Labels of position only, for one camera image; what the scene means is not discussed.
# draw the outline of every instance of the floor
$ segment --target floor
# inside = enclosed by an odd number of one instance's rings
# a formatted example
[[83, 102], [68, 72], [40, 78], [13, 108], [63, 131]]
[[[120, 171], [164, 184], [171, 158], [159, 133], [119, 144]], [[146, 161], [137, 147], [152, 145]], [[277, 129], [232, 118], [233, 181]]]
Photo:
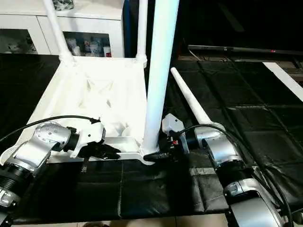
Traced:
[[[103, 221], [102, 223], [110, 227], [227, 227], [227, 221], [224, 214]], [[85, 222], [82, 222], [49, 225], [22, 225], [22, 227], [84, 227], [85, 224]], [[89, 227], [101, 226], [100, 223], [96, 223], [96, 225]]]

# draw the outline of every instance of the wire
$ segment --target wire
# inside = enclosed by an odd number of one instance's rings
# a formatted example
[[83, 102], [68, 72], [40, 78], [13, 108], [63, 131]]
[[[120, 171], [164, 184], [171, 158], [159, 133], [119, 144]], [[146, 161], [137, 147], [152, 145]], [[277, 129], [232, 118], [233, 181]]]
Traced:
[[189, 51], [195, 58], [197, 58], [198, 61], [201, 61], [201, 59], [200, 59], [198, 56], [196, 56], [190, 49], [188, 49], [188, 51]]
[[187, 132], [188, 130], [194, 129], [194, 128], [198, 128], [198, 127], [208, 127], [208, 128], [213, 128], [216, 129], [220, 132], [222, 132], [225, 136], [227, 136], [228, 138], [230, 138], [231, 140], [233, 140], [233, 142], [241, 144], [243, 147], [245, 147], [245, 149], [248, 151], [248, 153], [253, 157], [253, 159], [255, 160], [256, 164], [259, 166], [261, 172], [263, 173], [263, 175], [273, 184], [273, 186], [275, 187], [275, 189], [277, 190], [278, 194], [280, 195], [282, 201], [283, 201], [283, 205], [284, 205], [284, 212], [287, 215], [288, 218], [288, 226], [289, 227], [294, 227], [293, 224], [293, 218], [292, 218], [292, 212], [290, 210], [287, 198], [285, 196], [285, 194], [283, 193], [282, 189], [280, 188], [280, 186], [277, 184], [277, 182], [274, 180], [274, 178], [272, 177], [272, 175], [268, 172], [268, 170], [265, 168], [265, 165], [262, 163], [262, 161], [257, 157], [257, 155], [237, 136], [231, 134], [228, 131], [225, 131], [215, 125], [211, 125], [211, 124], [198, 124], [198, 125], [193, 125], [190, 126], [188, 128], [185, 128], [179, 132], [177, 132], [178, 135], [181, 135], [184, 132]]
[[4, 141], [7, 137], [15, 134], [16, 132], [18, 131], [21, 131], [21, 130], [24, 130], [26, 128], [29, 128], [31, 126], [34, 126], [36, 124], [40, 124], [40, 123], [43, 123], [43, 122], [47, 122], [47, 121], [52, 121], [52, 120], [56, 120], [56, 119], [61, 119], [61, 118], [80, 118], [80, 119], [86, 119], [86, 120], [89, 120], [91, 123], [96, 123], [96, 122], [99, 122], [99, 120], [96, 120], [94, 118], [90, 118], [90, 117], [85, 117], [85, 116], [78, 116], [78, 115], [63, 115], [63, 116], [56, 116], [56, 117], [49, 117], [49, 118], [45, 118], [43, 120], [39, 120], [39, 121], [36, 121], [36, 122], [32, 122], [30, 124], [27, 124], [27, 125], [24, 125], [23, 127], [21, 128], [18, 128], [12, 132], [10, 132], [9, 134], [7, 134], [6, 136], [2, 137], [0, 139], [0, 142]]
[[275, 201], [277, 201], [279, 207], [283, 207], [282, 201], [277, 197], [276, 193], [272, 188], [270, 188], [265, 181], [261, 180], [255, 173], [252, 173], [252, 176], [262, 185], [262, 187], [270, 193], [270, 195], [274, 198]]
[[296, 212], [299, 212], [299, 211], [301, 211], [301, 210], [303, 210], [303, 208], [300, 208], [300, 209], [297, 209], [297, 210], [295, 210], [295, 211], [292, 211], [292, 214], [294, 214], [294, 213], [296, 213]]

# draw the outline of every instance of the black leather mat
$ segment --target black leather mat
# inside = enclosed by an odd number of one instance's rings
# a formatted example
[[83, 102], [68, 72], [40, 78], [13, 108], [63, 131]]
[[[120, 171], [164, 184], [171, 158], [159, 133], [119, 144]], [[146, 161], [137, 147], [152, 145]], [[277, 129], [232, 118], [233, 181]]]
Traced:
[[[55, 56], [0, 55], [1, 135], [26, 123], [57, 66]], [[261, 63], [178, 61], [174, 66], [211, 119], [240, 134], [262, 156], [292, 208], [303, 206], [302, 102]], [[186, 126], [196, 123], [171, 75], [163, 111], [167, 113]], [[1, 149], [17, 137], [1, 144]], [[198, 150], [191, 152], [189, 162], [178, 164], [92, 162], [85, 174], [80, 168], [81, 163], [49, 164], [25, 195], [15, 222], [81, 222], [227, 209], [209, 159]]]

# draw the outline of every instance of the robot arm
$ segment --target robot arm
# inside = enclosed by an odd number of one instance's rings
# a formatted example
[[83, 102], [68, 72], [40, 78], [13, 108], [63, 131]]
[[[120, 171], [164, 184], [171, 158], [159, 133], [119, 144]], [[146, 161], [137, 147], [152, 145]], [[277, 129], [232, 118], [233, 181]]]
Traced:
[[[221, 124], [214, 126], [225, 130]], [[192, 136], [182, 133], [179, 138], [174, 138], [172, 132], [184, 129], [182, 121], [168, 114], [162, 121], [162, 130], [168, 136], [171, 150], [175, 145], [182, 146], [184, 154], [188, 154], [189, 144], [194, 144], [200, 149], [207, 148], [215, 172], [223, 187], [223, 194], [230, 207], [229, 226], [235, 227], [282, 227], [283, 220], [271, 202], [271, 198], [253, 178], [250, 169], [246, 168], [243, 158], [236, 147], [222, 132], [209, 128], [197, 127]], [[144, 157], [147, 161], [172, 157], [173, 154], [158, 152]]]
[[[105, 133], [100, 122], [91, 124], [79, 134], [74, 128], [45, 122], [35, 129], [30, 140], [22, 143], [13, 153], [10, 153], [10, 150], [5, 151], [2, 155], [8, 158], [0, 169], [0, 226], [11, 225], [8, 214], [16, 207], [34, 177], [46, 164], [51, 151], [71, 150], [71, 157], [96, 156], [104, 159], [107, 158], [106, 151], [109, 151], [111, 159], [118, 159], [119, 155], [115, 152], [119, 150], [102, 144]], [[85, 149], [92, 144], [94, 149]]]

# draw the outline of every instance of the white pole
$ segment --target white pole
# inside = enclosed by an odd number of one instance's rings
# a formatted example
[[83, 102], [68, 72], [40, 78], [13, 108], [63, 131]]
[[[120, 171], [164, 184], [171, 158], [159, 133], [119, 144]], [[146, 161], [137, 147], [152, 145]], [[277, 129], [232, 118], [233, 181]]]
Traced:
[[141, 148], [144, 155], [158, 150], [158, 135], [162, 120], [178, 6], [179, 0], [156, 0], [145, 130]]
[[180, 76], [179, 72], [175, 67], [171, 68], [171, 73], [174, 76], [180, 90], [182, 91], [184, 98], [186, 99], [187, 103], [189, 104], [192, 112], [194, 113], [196, 119], [198, 120], [199, 124], [204, 123], [212, 123], [207, 113], [204, 111], [202, 106], [199, 104], [196, 97], [193, 95], [187, 84], [184, 82], [183, 78]]
[[49, 19], [49, 22], [51, 24], [53, 34], [55, 36], [55, 39], [57, 41], [60, 55], [59, 58], [62, 61], [73, 61], [73, 57], [71, 52], [68, 50], [64, 35], [62, 30], [60, 29], [59, 22], [57, 19], [56, 11], [53, 6], [53, 0], [43, 0], [44, 6], [47, 12], [47, 17]]
[[147, 29], [147, 9], [148, 0], [139, 2], [139, 21], [138, 21], [138, 44], [136, 59], [142, 61], [144, 68], [147, 65], [146, 57], [146, 29]]

